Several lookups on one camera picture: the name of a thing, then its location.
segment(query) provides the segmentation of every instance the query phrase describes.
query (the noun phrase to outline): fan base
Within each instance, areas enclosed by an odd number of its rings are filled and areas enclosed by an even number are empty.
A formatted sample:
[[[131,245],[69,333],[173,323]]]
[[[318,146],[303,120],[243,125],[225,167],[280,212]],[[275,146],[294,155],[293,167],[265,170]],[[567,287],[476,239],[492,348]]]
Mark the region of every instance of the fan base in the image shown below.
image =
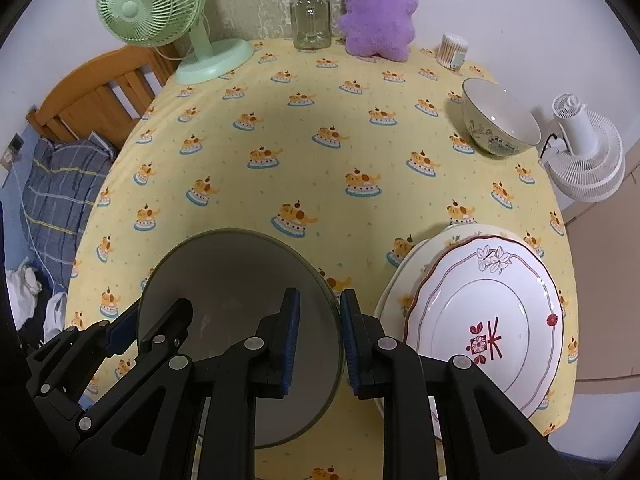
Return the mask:
[[[211,43],[213,56],[198,58],[191,54],[182,60],[175,71],[175,80],[181,85],[193,85],[215,79],[244,64],[254,54],[245,40],[222,40]]]

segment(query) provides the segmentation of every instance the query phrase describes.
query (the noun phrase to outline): purple plush toy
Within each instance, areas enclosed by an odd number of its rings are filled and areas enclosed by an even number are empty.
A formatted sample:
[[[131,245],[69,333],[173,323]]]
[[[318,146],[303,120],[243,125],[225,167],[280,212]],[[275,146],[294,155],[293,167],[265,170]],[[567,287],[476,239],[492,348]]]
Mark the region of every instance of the purple plush toy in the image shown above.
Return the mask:
[[[344,0],[347,13],[340,19],[346,49],[352,56],[379,54],[392,61],[409,59],[415,38],[411,15],[418,0]]]

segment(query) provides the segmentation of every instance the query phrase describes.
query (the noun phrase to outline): wooden bed frame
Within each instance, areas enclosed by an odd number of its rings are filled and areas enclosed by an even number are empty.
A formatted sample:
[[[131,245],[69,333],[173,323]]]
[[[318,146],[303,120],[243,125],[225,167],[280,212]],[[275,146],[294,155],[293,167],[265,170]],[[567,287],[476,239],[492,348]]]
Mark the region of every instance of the wooden bed frame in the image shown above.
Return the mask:
[[[160,50],[168,57],[177,57],[172,44]],[[177,64],[152,48],[124,46],[108,52],[67,75],[49,92],[39,109],[27,114],[27,121],[50,140],[73,142],[87,138],[93,130],[121,148],[154,98],[142,67],[151,67],[164,86]],[[122,106],[111,89],[112,82],[120,86],[138,117],[132,119]]]

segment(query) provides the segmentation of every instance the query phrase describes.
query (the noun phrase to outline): gray round plate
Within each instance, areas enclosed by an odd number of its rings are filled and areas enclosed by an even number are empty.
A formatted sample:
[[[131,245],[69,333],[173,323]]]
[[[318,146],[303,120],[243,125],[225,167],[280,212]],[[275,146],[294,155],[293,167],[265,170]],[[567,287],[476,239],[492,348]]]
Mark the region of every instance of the gray round plate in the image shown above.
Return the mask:
[[[142,338],[175,300],[191,301],[193,321],[180,353],[198,361],[255,335],[260,320],[279,311],[288,286],[300,291],[293,379],[283,400],[257,399],[256,447],[304,433],[334,398],[343,360],[340,320],[334,294],[318,272],[274,238],[235,229],[210,231],[162,259],[138,311]]]

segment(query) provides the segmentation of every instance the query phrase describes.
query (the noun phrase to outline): yellow tablecloth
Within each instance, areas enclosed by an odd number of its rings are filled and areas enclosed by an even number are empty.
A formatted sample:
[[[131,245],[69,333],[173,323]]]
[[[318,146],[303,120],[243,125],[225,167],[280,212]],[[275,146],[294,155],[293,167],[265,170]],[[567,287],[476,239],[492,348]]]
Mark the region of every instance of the yellow tablecloth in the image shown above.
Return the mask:
[[[561,288],[561,363],[548,407],[531,420],[545,433],[562,425],[577,355],[571,253],[535,150],[498,160],[468,138],[462,81],[491,76],[469,61],[460,74],[449,72],[418,48],[398,64],[348,56],[339,44],[305,53],[286,40],[263,43],[235,72],[193,88],[171,79],[155,99],[92,211],[66,322],[85,328],[117,316],[171,248],[230,226],[289,244],[337,292],[355,288],[371,314],[396,270],[394,247],[402,255],[402,246],[451,221],[475,219],[518,233],[544,253]],[[499,187],[510,195],[503,202],[494,199]],[[106,362],[86,394],[101,396],[135,355],[131,348]],[[382,450],[374,403],[356,400],[343,380],[311,430],[257,451],[256,474],[369,480],[381,474]]]

